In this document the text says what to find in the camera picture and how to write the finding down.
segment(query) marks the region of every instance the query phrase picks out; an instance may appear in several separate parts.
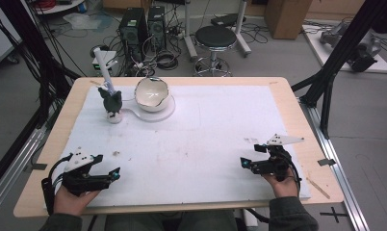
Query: floor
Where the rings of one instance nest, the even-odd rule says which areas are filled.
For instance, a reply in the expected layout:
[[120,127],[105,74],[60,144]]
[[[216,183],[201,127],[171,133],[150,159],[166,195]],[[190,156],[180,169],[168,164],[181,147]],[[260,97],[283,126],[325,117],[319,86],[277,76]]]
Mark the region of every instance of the floor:
[[[203,19],[192,19],[192,31],[210,24],[212,17],[207,14]],[[95,75],[90,50],[110,42],[116,35],[116,19],[110,16],[102,19],[103,26],[98,30],[74,31],[63,24],[61,15],[50,18],[58,41],[87,76]],[[249,17],[244,25],[250,26],[249,23],[265,26],[261,17]],[[295,40],[281,40],[272,39],[269,32],[260,34],[267,43],[249,43],[251,54],[246,58],[238,47],[220,55],[230,64],[234,76],[282,76],[293,85],[320,70],[304,35]],[[249,35],[244,34],[244,38],[252,41]],[[182,49],[179,66],[174,70],[156,69],[157,76],[192,76],[194,64],[185,44],[182,41],[179,44]],[[196,47],[196,51],[198,56],[207,55],[200,48]],[[380,56],[387,62],[386,51],[382,50]],[[68,68],[80,72],[66,55],[64,61]],[[39,84],[23,62],[0,64],[0,159],[38,107],[38,89]],[[296,96],[302,96],[306,90],[297,91]],[[387,230],[387,74],[340,71],[334,82],[328,132],[369,228]],[[0,230],[36,230],[44,223],[45,218],[13,216],[14,204],[28,176],[28,172],[21,173],[1,204]],[[353,230],[342,203],[309,205],[306,209],[318,220],[321,230]],[[268,209],[257,211],[269,215]],[[89,222],[90,217],[85,217],[83,230],[87,230]],[[102,230],[103,224],[104,216],[99,216],[94,230]],[[267,230],[267,226],[259,223],[252,230]]]

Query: black metal pole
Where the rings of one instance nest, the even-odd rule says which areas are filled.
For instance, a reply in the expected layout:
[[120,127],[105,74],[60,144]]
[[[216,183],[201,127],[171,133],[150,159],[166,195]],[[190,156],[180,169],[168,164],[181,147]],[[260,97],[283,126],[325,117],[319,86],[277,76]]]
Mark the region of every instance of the black metal pole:
[[307,93],[300,97],[301,103],[308,107],[316,107],[317,101],[322,95],[324,96],[320,128],[326,139],[329,139],[327,129],[334,79],[359,42],[384,12],[386,5],[387,0],[366,0],[322,69],[310,78],[292,86],[292,90],[297,91],[311,85]]
[[27,54],[24,53],[24,49],[17,46],[18,43],[3,27],[2,22],[0,22],[1,31],[4,32],[11,44],[16,47],[22,57],[27,61],[28,68],[40,82],[40,107],[0,161],[1,179],[34,129],[40,127],[47,120],[49,107],[53,101],[58,98],[65,99],[67,97],[71,85],[65,76],[76,79],[80,75],[64,67],[53,58],[42,35],[20,0],[0,0],[0,8],[22,38],[22,43],[27,47],[32,56],[30,58],[26,57]]

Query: hand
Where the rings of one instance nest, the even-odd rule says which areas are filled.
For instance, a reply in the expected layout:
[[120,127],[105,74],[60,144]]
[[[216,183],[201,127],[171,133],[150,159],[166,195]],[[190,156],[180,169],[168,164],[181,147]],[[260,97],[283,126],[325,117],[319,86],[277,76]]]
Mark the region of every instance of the hand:
[[262,176],[271,184],[276,198],[285,196],[298,196],[298,188],[295,181],[295,176],[293,175],[293,171],[290,168],[287,169],[286,179],[281,182],[278,182],[274,175],[265,174]]
[[61,186],[55,196],[55,214],[69,214],[81,216],[86,206],[100,193],[100,191],[82,193],[76,196]]

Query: metal frame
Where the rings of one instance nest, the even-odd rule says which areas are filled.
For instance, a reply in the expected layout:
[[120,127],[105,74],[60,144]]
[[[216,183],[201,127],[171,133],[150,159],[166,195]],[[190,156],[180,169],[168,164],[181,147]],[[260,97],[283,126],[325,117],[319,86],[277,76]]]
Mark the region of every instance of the metal frame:
[[19,178],[20,173],[24,170],[32,155],[35,154],[35,151],[38,149],[40,143],[42,142],[45,135],[48,133],[46,123],[35,129],[29,139],[25,142],[23,147],[20,149],[16,158],[8,167],[7,171],[4,173],[0,179],[0,205],[4,201],[5,197],[8,195],[8,192],[13,187],[16,180]]
[[301,102],[311,108],[316,107],[317,101],[323,95],[320,128],[326,139],[329,139],[328,120],[335,77],[371,26],[382,15],[386,6],[387,0],[365,1],[322,69],[310,78],[292,86],[292,90],[297,91],[311,85],[307,93],[300,97]]
[[317,139],[321,144],[325,157],[328,160],[332,159],[336,162],[335,165],[331,166],[331,170],[333,171],[335,178],[337,179],[338,184],[344,193],[344,204],[347,208],[354,229],[356,231],[369,231],[370,229],[368,224],[358,205],[358,201],[352,192],[352,188],[349,185],[348,179],[344,173],[343,167],[341,166],[340,160],[338,159],[337,153],[335,152],[334,146],[332,145],[331,140],[328,140],[325,137],[323,131],[320,128],[320,113],[318,112],[317,108],[308,108],[304,104],[300,104],[300,106],[308,112],[307,116],[309,116],[312,125],[315,128]]

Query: sleeve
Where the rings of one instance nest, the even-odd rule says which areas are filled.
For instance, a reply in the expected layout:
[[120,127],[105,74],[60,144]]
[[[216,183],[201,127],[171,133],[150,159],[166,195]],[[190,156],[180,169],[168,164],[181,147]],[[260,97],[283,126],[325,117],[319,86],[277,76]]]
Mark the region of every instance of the sleeve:
[[281,197],[270,202],[269,231],[316,231],[317,221],[295,196]]
[[73,215],[54,214],[39,231],[81,231],[82,219]]

